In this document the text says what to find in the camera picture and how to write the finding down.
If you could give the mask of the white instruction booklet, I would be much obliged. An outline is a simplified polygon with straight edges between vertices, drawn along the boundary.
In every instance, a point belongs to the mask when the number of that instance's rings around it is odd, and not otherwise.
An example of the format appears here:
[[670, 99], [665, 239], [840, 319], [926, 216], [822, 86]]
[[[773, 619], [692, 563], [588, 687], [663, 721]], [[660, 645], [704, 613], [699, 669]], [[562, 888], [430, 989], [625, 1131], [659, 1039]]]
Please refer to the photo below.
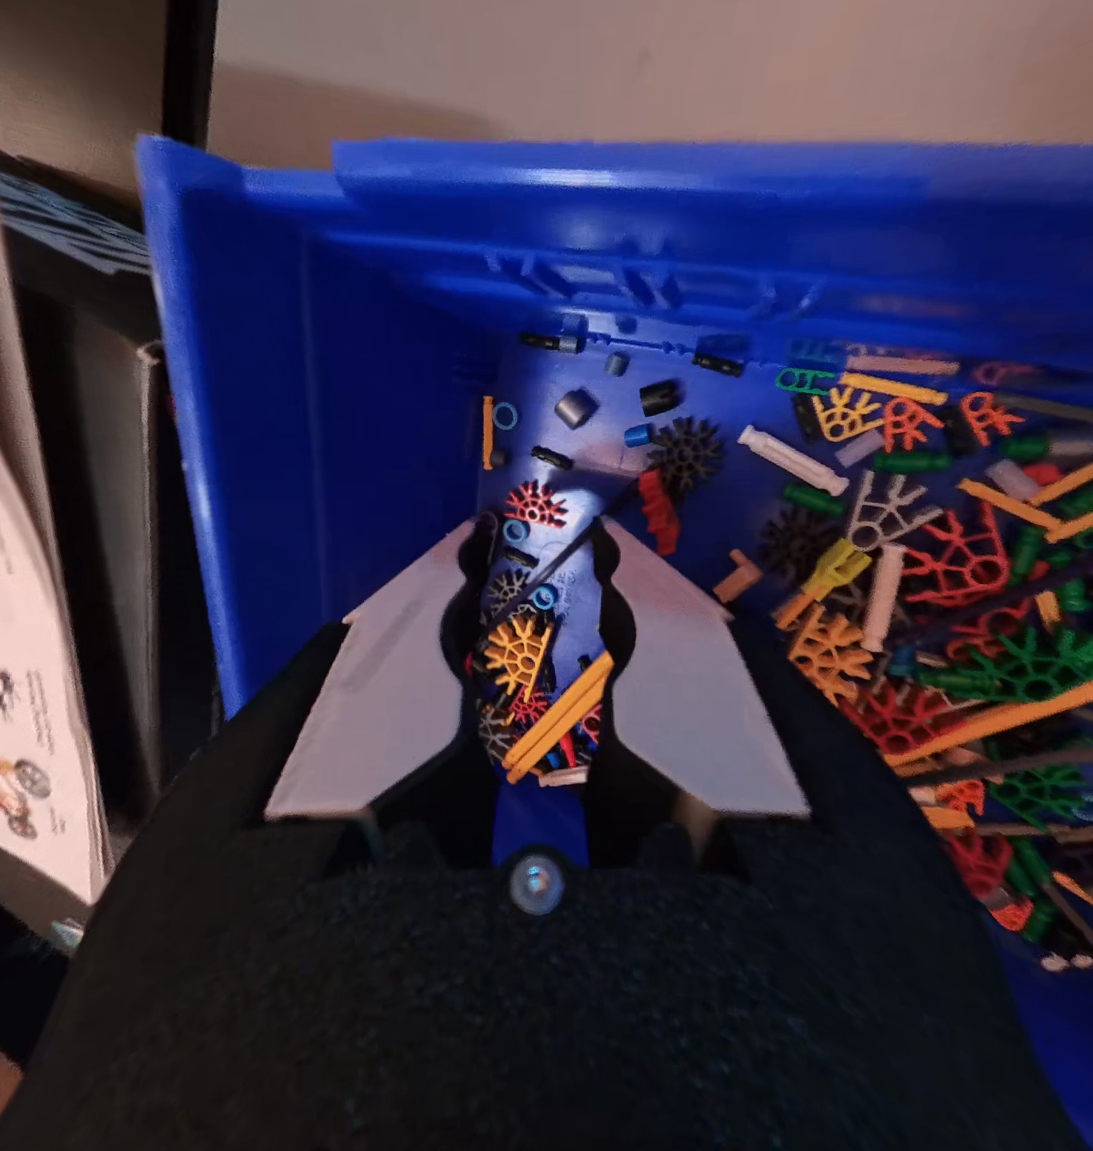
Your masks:
[[60, 599], [0, 452], [0, 849], [90, 907], [105, 818]]

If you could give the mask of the black snowflake connector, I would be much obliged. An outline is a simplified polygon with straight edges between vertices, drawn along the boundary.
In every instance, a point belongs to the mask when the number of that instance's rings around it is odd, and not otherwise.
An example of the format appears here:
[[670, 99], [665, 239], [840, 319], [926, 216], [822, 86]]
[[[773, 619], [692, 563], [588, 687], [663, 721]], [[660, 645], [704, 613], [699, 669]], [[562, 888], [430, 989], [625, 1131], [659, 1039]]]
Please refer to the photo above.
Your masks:
[[647, 464], [657, 472], [668, 496], [679, 500], [719, 472], [724, 447], [718, 424], [681, 416], [657, 429]]

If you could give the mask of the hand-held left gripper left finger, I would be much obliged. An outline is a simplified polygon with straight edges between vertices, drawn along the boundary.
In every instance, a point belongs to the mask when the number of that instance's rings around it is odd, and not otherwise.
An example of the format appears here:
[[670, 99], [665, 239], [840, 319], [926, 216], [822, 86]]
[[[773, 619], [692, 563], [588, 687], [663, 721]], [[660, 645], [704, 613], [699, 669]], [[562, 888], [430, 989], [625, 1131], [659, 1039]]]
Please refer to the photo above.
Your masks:
[[467, 519], [349, 613], [266, 821], [370, 813], [458, 745], [493, 534]]

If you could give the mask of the blue plastic storage bin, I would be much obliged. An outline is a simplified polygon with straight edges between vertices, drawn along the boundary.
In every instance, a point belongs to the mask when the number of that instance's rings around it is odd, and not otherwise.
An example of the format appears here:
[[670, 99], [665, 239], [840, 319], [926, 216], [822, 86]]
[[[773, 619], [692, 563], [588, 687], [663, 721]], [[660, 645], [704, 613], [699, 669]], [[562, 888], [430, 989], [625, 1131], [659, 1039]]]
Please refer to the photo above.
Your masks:
[[[223, 695], [151, 1086], [176, 1149], [1093, 1149], [1093, 971], [970, 894], [910, 782], [731, 631], [809, 820], [611, 740], [580, 791], [466, 728], [358, 817], [264, 820], [347, 618], [481, 504], [519, 333], [928, 360], [1093, 407], [1093, 148], [141, 152]], [[611, 669], [605, 690], [610, 694]]]

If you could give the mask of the white rod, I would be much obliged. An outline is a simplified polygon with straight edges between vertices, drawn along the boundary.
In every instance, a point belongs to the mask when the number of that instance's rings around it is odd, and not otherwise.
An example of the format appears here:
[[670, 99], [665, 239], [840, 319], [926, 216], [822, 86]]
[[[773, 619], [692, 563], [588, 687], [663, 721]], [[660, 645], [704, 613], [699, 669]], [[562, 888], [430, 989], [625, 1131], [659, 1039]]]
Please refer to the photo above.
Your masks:
[[846, 477], [752, 424], [740, 433], [737, 445], [832, 497], [842, 496], [850, 484]]

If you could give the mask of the long dark blue rod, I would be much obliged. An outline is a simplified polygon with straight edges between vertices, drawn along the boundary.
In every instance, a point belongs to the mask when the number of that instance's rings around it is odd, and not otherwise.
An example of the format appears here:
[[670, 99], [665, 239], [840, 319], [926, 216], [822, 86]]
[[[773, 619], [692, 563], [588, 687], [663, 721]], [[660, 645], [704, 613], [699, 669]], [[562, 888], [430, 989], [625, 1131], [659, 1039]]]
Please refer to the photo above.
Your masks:
[[634, 506], [641, 500], [638, 488], [639, 475], [633, 477], [625, 487], [623, 487], [614, 497], [605, 501], [586, 522], [582, 531], [574, 540], [569, 540], [561, 550], [551, 556], [546, 556], [546, 563], [537, 567], [528, 582], [524, 592], [533, 596], [541, 586], [551, 583], [555, 574], [564, 568], [568, 561], [577, 555], [584, 546], [592, 543], [597, 534], [602, 531], [602, 520], [616, 519], [623, 511]]

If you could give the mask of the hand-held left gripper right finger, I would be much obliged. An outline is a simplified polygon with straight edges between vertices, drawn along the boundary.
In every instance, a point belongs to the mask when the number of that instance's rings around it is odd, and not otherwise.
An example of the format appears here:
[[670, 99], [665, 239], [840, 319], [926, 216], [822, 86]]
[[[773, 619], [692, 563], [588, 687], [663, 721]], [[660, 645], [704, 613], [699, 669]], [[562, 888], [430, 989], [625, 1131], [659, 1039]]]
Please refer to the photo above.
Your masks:
[[729, 613], [611, 517], [591, 547], [612, 743], [715, 813], [809, 820]]

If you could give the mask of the red half-round connector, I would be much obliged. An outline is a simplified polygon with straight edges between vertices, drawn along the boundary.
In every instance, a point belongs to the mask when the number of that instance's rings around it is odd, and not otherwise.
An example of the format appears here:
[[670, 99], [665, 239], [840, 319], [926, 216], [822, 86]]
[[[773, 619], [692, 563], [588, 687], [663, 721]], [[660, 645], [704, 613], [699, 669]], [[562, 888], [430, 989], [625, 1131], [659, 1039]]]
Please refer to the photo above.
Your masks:
[[505, 497], [503, 508], [510, 519], [526, 525], [562, 529], [568, 525], [565, 500], [537, 479], [521, 482]]

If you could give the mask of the pile of colourful construction toy pieces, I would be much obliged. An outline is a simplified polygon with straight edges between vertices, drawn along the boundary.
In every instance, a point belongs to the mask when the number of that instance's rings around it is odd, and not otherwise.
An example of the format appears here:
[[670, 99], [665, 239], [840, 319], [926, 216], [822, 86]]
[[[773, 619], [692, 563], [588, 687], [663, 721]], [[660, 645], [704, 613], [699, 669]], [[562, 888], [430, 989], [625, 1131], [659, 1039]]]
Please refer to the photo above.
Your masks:
[[[610, 352], [629, 356], [621, 378]], [[804, 360], [728, 378], [696, 352], [584, 341], [517, 343], [494, 398], [481, 504], [493, 560], [466, 669], [501, 777], [580, 791], [600, 743], [611, 658], [598, 636], [591, 543], [530, 596], [530, 573], [639, 475], [616, 520], [731, 617], [769, 624], [792, 669], [910, 782], [970, 894], [1050, 973], [1093, 971], [1093, 437], [1039, 424], [928, 360]], [[647, 420], [638, 391], [677, 379]], [[569, 430], [571, 389], [600, 403]], [[624, 432], [675, 418], [720, 428], [723, 465], [679, 500]], [[737, 445], [752, 424], [846, 477], [832, 497]], [[537, 479], [568, 506], [553, 529], [510, 519]]]

